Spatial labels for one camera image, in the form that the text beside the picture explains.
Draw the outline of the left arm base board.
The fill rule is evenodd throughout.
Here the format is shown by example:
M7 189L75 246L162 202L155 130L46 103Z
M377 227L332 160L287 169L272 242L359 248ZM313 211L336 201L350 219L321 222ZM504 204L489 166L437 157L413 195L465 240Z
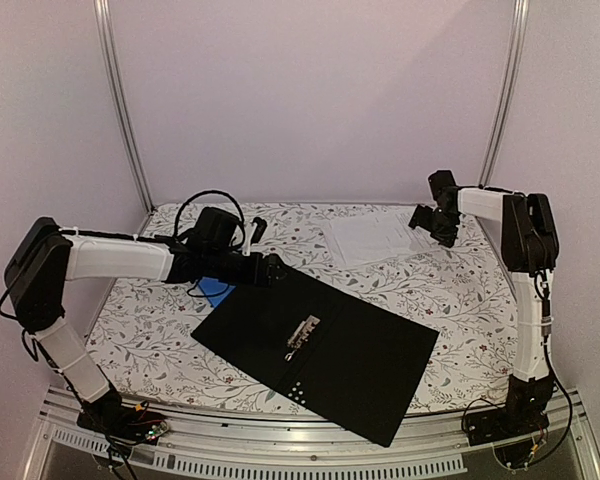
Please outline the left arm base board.
M166 417L151 410L147 401L133 406L117 402L87 404L77 425L132 445L155 445L170 431Z

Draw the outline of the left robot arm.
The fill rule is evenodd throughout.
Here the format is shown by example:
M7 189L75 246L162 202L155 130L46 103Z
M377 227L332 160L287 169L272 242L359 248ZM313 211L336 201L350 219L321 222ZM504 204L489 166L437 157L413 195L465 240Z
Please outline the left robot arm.
M144 279L165 284L213 278L229 285L269 287L285 266L276 254L254 252L266 223L245 226L241 216L216 207L202 210L195 225L168 236L131 236L63 229L38 218L9 261L3 301L8 319L19 323L33 356L43 355L90 406L91 419L108 434L128 426L128 412L116 390L65 318L66 283L90 278Z

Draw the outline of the blue ring binder folder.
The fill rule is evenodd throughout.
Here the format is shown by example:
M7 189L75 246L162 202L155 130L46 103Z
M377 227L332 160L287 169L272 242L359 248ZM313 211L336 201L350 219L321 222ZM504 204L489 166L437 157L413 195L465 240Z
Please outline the blue ring binder folder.
M213 308L219 306L234 289L234 285L209 277L203 277L198 283L200 295L203 299L207 300Z

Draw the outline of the right arm base board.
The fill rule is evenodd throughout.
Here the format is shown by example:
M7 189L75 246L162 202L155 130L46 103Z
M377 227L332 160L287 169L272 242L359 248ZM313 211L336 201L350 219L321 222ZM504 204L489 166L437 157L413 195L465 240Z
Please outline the right arm base board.
M545 412L512 416L503 404L495 404L484 398L471 401L461 416L461 430L470 446L545 433L548 427L549 419Z

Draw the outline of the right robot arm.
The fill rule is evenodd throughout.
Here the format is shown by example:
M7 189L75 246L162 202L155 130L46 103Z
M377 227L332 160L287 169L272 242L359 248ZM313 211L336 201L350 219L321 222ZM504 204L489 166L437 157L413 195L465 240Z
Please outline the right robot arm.
M550 400L555 374L549 366L551 290L559 241L548 197L491 187L459 186L449 170L428 177L434 207L419 205L409 221L444 247L452 247L462 215L500 226L500 254L511 274L517 308L518 346L505 407L497 427L517 436Z

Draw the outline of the teal box with label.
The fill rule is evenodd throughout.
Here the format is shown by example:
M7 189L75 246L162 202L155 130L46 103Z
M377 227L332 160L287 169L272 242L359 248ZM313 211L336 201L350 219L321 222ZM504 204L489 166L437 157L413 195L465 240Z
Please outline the teal box with label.
M288 267L270 287L236 287L192 337L276 393L388 447L438 333Z

